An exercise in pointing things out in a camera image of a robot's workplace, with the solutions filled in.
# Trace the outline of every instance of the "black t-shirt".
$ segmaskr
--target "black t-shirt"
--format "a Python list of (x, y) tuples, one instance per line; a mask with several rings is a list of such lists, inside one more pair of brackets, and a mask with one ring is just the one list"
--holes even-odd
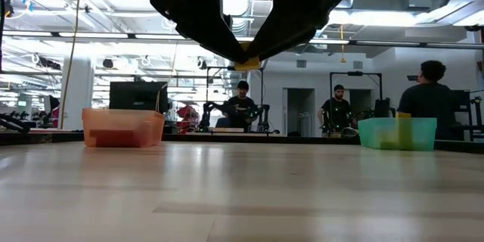
[(246, 129), (249, 124), (246, 119), (248, 119), (247, 112), (250, 108), (254, 108), (256, 104), (251, 98), (241, 99), (235, 96), (228, 100), (228, 103), (235, 107), (235, 114), (229, 114), (231, 128), (243, 128)]
[(399, 112), (417, 118), (437, 118), (437, 127), (442, 129), (454, 125), (455, 103), (447, 86), (439, 83), (420, 84), (403, 93)]
[(351, 107), (349, 106), (349, 102), (344, 99), (338, 101), (336, 100), (336, 98), (331, 98), (331, 102), (329, 99), (326, 100), (321, 109), (329, 113), (330, 106), (333, 107), (333, 110), (331, 111), (331, 115), (328, 114), (328, 117), (332, 119), (332, 124), (335, 126), (339, 126), (341, 129), (348, 127), (348, 115), (351, 113)]

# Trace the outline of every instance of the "man with cap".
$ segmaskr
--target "man with cap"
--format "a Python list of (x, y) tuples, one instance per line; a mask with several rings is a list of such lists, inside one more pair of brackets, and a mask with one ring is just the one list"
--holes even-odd
[(250, 109), (256, 107), (256, 104), (252, 99), (247, 97), (249, 91), (249, 83), (242, 80), (237, 85), (237, 96), (228, 100), (228, 103), (234, 107), (234, 114), (229, 114), (231, 128), (240, 128), (245, 131), (249, 127), (249, 124), (255, 121), (256, 117), (250, 118), (248, 112)]
[(349, 116), (351, 115), (351, 107), (349, 106), (349, 102), (343, 99), (344, 94), (345, 88), (342, 85), (334, 86), (334, 98), (324, 102), (318, 111), (319, 123), (323, 131), (329, 125), (336, 132), (340, 132), (342, 129), (350, 126)]

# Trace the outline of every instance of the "person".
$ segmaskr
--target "person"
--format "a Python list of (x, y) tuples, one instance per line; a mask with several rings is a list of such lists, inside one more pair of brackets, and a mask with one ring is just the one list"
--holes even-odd
[(339, 132), (344, 128), (350, 126), (349, 116), (351, 115), (351, 107), (349, 102), (343, 99), (345, 88), (342, 85), (334, 86), (334, 97), (324, 102), (321, 109), (318, 111), (319, 123), (322, 128), (331, 127), (333, 131)]
[(256, 120), (256, 117), (249, 118), (247, 115), (250, 109), (256, 107), (254, 101), (247, 97), (248, 91), (249, 83), (242, 80), (237, 85), (237, 95), (228, 100), (228, 103), (235, 109), (233, 113), (228, 114), (230, 127), (244, 129), (245, 132), (247, 131), (249, 124)]
[(420, 65), (416, 86), (403, 92), (398, 112), (411, 117), (437, 118), (436, 138), (452, 140), (450, 128), (455, 124), (451, 89), (439, 83), (446, 67), (440, 61), (428, 60)]

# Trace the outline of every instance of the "wooden tabletop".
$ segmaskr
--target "wooden tabletop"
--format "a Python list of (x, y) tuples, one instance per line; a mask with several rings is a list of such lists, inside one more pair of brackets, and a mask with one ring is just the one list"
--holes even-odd
[(484, 241), (484, 157), (359, 146), (0, 147), (2, 241)]

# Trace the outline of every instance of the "orange plastic bin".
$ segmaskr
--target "orange plastic bin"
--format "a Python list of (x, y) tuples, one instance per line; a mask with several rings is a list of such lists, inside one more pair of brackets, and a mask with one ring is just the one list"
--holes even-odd
[(161, 142), (165, 117), (152, 110), (83, 109), (87, 147), (151, 147)]

